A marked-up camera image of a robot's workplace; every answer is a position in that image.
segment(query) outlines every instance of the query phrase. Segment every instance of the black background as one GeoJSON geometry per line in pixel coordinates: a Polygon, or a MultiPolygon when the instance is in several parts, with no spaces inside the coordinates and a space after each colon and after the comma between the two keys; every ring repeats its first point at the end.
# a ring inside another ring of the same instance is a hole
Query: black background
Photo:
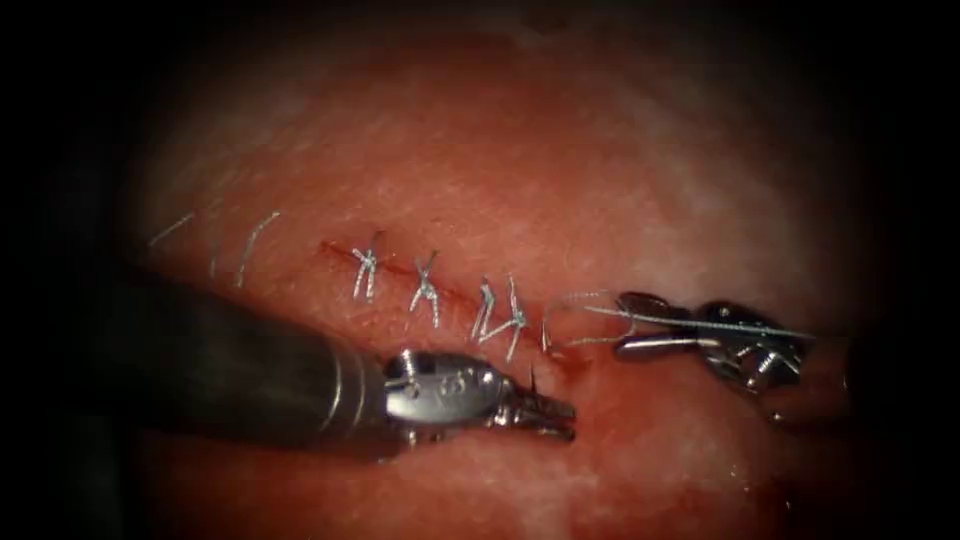
{"type": "MultiPolygon", "coordinates": [[[[952,244],[941,240],[951,231],[952,216],[935,210],[948,193],[940,181],[949,179],[950,170],[933,165],[952,157],[949,135],[941,133],[949,127],[949,101],[942,98],[950,78],[949,48],[936,43],[950,41],[937,23],[946,15],[903,5],[761,4],[738,4],[731,11],[762,29],[771,46],[790,51],[830,89],[838,111],[856,128],[870,179],[863,196],[882,224],[876,234],[888,246],[877,271],[890,276],[889,286],[877,294],[889,297],[889,313],[899,317],[899,328],[910,329],[904,330],[909,338],[916,337],[915,328],[932,331],[920,315],[935,314],[926,302],[943,296],[951,282],[941,274],[952,273],[940,272],[952,266],[952,244]]],[[[331,18],[340,10],[311,9],[326,10],[331,18]]],[[[9,157],[15,166],[6,182],[14,209],[6,259],[13,270],[8,276],[15,318],[26,323],[11,332],[19,335],[11,336],[8,362],[14,364],[17,387],[11,393],[23,400],[14,410],[18,421],[12,431],[14,441],[23,441],[16,446],[27,451],[16,462],[24,464],[17,472],[26,474],[24,493],[30,493],[22,496],[34,523],[27,531],[39,534],[56,526],[70,538],[145,534],[136,504],[123,495],[124,482],[116,474],[124,455],[122,432],[114,438],[105,422],[64,420],[50,412],[47,405],[56,399],[44,395],[49,387],[44,379],[55,377],[56,362],[64,361],[65,349],[56,343],[68,334],[63,325],[83,314],[78,291],[117,254],[117,194],[142,141],[140,113],[157,99],[161,74],[226,35],[265,23],[282,27],[289,13],[277,3],[238,9],[196,2],[51,5],[7,17],[5,79],[14,93],[8,103],[14,121],[8,126],[15,141],[9,157]],[[18,345],[15,338],[27,336],[36,338],[18,345]],[[44,375],[28,370],[31,375],[21,383],[17,366],[23,364],[43,368],[44,375]],[[26,420],[23,426],[20,419],[26,420]]],[[[919,358],[920,347],[913,353],[919,358]]],[[[914,373],[912,360],[888,363],[892,373],[906,375],[914,373]]],[[[891,423],[928,416],[913,396],[922,388],[894,385],[891,392],[905,402],[902,417],[891,423]]]]}

